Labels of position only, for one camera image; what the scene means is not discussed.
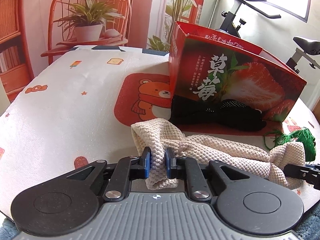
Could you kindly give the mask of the printed room scene backdrop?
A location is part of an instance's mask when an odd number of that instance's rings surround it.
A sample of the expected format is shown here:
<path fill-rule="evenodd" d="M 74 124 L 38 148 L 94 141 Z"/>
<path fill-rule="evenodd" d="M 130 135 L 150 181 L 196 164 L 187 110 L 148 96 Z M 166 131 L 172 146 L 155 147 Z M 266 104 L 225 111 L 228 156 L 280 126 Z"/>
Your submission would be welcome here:
<path fill-rule="evenodd" d="M 78 45 L 168 51 L 176 21 L 198 24 L 204 0 L 1 0 L 1 83 L 9 101 Z"/>

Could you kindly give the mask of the beige knitted cloth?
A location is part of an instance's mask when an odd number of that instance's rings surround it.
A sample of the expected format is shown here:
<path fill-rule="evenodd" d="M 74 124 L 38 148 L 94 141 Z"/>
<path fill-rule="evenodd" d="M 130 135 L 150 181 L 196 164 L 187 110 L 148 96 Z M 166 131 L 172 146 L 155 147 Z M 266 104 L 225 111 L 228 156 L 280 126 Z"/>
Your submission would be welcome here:
<path fill-rule="evenodd" d="M 143 153 L 145 147 L 151 150 L 151 168 L 146 180 L 146 187 L 150 190 L 178 186 L 177 179 L 167 177 L 167 148 L 171 148 L 176 157 L 191 157 L 200 164 L 219 160 L 291 190 L 299 188 L 303 183 L 300 179 L 284 174 L 287 164 L 305 164 L 305 151 L 301 142 L 286 142 L 266 152 L 257 146 L 210 135 L 194 134 L 186 137 L 176 126 L 161 118 L 132 124 L 131 133 L 139 154 Z"/>

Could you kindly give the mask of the white cartoon print tablecloth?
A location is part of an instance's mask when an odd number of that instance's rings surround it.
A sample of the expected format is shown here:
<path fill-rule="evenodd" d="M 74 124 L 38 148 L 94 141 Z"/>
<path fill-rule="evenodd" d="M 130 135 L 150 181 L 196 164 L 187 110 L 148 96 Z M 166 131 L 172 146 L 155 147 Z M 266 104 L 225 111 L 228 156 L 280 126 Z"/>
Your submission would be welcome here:
<path fill-rule="evenodd" d="M 1 213 L 23 190 L 97 159 L 115 163 L 136 155 L 131 125 L 170 121 L 168 57 L 135 48 L 78 47 L 47 67 L 1 115 Z M 319 123 L 297 101 L 283 123 L 248 132 L 220 124 L 176 125 L 187 137 L 208 134 L 266 148 L 274 128 Z"/>

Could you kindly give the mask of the red strawberry cardboard box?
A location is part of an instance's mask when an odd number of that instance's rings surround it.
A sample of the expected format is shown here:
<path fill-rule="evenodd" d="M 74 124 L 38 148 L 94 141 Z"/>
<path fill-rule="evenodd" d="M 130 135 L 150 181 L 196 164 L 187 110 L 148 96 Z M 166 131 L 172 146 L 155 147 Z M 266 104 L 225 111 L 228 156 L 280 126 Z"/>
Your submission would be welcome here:
<path fill-rule="evenodd" d="M 263 48 L 227 33 L 176 22 L 169 54 L 171 119 L 187 124 L 228 100 L 282 122 L 306 81 Z"/>

